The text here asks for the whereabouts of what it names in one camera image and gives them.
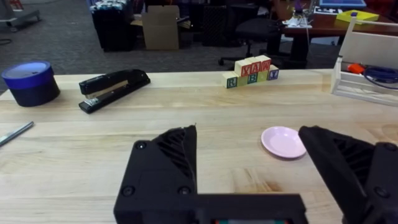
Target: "screw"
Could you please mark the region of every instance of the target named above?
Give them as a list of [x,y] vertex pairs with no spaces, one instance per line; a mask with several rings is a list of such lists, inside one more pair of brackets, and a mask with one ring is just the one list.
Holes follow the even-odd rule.
[[384,147],[387,149],[387,150],[389,150],[389,151],[392,151],[392,152],[395,152],[396,150],[397,150],[397,146],[396,145],[394,145],[394,144],[392,144],[392,143],[384,143]]
[[390,197],[390,193],[381,187],[375,187],[373,190],[380,197],[384,197],[384,198]]
[[136,144],[136,148],[137,148],[137,149],[145,149],[145,147],[147,147],[147,144],[144,143],[144,142],[138,142],[138,143]]
[[125,197],[129,197],[129,196],[132,196],[132,195],[134,194],[135,191],[136,191],[136,190],[135,190],[134,187],[127,186],[127,187],[123,188],[122,194],[123,194],[123,196],[125,196]]
[[178,190],[179,194],[190,194],[191,190],[188,187],[180,187]]

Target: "metal rod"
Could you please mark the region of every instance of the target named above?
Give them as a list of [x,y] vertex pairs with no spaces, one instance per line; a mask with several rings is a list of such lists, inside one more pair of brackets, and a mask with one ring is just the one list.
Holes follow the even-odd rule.
[[373,21],[362,21],[362,20],[357,20],[356,22],[362,22],[365,24],[374,24],[374,25],[380,25],[380,26],[398,26],[398,24],[391,23],[391,22],[373,22]]
[[23,125],[22,127],[18,128],[15,131],[12,131],[8,134],[6,134],[5,136],[0,138],[0,147],[5,145],[5,143],[11,141],[12,139],[14,139],[15,137],[17,137],[18,135],[22,134],[24,131],[28,130],[29,128],[31,128],[33,126],[34,122],[31,121],[25,125]]

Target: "orange object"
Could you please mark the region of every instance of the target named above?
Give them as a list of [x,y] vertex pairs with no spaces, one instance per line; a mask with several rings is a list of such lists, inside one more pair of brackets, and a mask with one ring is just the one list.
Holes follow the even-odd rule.
[[358,63],[348,65],[347,69],[348,69],[348,71],[355,73],[355,74],[361,74],[365,71],[365,68],[362,67],[362,65],[360,65]]

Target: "stacked toy blocks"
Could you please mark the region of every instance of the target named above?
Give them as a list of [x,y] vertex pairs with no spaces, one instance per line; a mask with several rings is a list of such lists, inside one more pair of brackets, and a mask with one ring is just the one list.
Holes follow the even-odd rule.
[[233,72],[223,74],[221,83],[225,88],[244,86],[278,78],[279,69],[271,65],[271,59],[265,55],[249,57],[235,62]]

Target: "blue cable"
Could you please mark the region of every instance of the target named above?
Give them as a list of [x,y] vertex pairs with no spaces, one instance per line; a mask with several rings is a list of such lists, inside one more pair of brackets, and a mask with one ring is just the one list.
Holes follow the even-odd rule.
[[369,82],[390,90],[398,90],[398,88],[385,86],[382,83],[398,83],[398,70],[383,67],[368,67],[365,69],[363,76]]

